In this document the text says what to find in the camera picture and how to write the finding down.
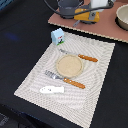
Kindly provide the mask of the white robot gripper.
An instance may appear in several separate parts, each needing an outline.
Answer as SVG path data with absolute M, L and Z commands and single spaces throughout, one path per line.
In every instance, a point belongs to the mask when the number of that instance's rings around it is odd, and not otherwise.
M 98 10 L 110 9 L 113 7 L 115 0 L 90 0 L 91 8 Z

